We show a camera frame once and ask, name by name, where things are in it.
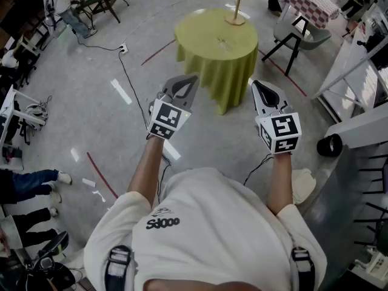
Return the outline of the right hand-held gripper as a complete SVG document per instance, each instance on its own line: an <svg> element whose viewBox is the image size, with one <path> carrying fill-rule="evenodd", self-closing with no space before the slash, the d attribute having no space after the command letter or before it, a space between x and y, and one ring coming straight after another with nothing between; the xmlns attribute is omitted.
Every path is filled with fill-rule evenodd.
<svg viewBox="0 0 388 291"><path fill-rule="evenodd" d="M254 80L251 89L257 111L256 130L266 148L273 155L296 150L302 136L301 124L286 94L266 81Z"/></svg>

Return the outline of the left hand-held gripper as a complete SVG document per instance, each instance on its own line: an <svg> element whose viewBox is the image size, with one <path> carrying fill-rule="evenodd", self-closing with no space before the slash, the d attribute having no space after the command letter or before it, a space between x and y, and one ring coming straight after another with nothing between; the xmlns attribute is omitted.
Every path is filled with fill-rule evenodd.
<svg viewBox="0 0 388 291"><path fill-rule="evenodd" d="M150 104L147 133L170 139L191 117L190 108L198 87L198 75L180 75L168 79L162 92Z"/></svg>

